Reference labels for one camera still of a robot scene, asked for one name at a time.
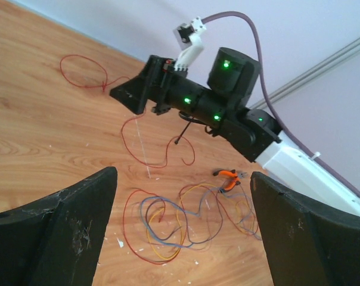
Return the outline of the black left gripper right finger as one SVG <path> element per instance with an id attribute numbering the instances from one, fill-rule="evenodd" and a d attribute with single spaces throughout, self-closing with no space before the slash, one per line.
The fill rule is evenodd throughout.
<path id="1" fill-rule="evenodd" d="M 250 189 L 274 285 L 360 285 L 360 217 L 260 172 Z"/>

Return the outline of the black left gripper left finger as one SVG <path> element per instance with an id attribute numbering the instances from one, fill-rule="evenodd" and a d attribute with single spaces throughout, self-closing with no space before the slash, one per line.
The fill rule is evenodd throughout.
<path id="1" fill-rule="evenodd" d="M 0 285 L 92 285 L 117 169 L 0 213 Z"/>

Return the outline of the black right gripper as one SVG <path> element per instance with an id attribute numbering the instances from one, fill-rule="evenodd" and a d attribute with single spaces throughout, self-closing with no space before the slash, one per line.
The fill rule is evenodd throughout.
<path id="1" fill-rule="evenodd" d="M 175 69 L 175 60 L 151 55 L 141 72 L 112 88 L 109 96 L 135 115 L 143 113 L 147 101 L 156 105 L 153 113 L 162 115 L 171 108 L 190 111 L 203 87 L 187 79 L 187 70 Z"/>

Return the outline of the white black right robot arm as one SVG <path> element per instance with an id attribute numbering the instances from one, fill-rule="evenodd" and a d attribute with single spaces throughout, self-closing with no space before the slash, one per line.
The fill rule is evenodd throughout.
<path id="1" fill-rule="evenodd" d="M 189 80 L 175 64 L 173 59 L 151 55 L 141 72 L 111 89 L 110 96 L 136 115 L 145 111 L 148 101 L 154 102 L 152 111 L 157 115 L 177 109 L 182 119 L 223 137 L 287 187 L 360 217 L 359 195 L 293 144 L 279 121 L 263 110 L 246 107 L 260 72 L 258 61 L 222 47 L 207 86 Z"/>

